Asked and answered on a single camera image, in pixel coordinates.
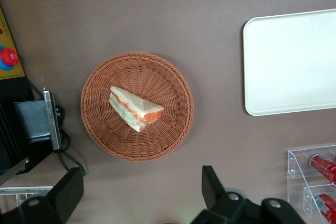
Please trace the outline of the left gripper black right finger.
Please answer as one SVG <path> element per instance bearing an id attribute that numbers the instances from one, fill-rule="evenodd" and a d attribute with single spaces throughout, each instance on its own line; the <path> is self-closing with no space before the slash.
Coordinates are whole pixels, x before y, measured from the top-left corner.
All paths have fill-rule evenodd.
<path id="1" fill-rule="evenodd" d="M 206 209 L 192 223 L 305 223 L 284 200 L 266 198 L 257 205 L 239 192 L 225 189 L 212 166 L 202 167 L 202 195 Z"/>

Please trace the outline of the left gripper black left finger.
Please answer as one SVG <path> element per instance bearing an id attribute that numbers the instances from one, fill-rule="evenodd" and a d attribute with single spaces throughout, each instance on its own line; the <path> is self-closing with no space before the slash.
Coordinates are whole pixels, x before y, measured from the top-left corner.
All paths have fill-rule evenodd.
<path id="1" fill-rule="evenodd" d="M 5 195 L 28 195 L 14 209 L 1 212 L 1 223 L 66 223 L 84 194 L 83 171 L 71 168 L 50 190 L 13 188 Z"/>

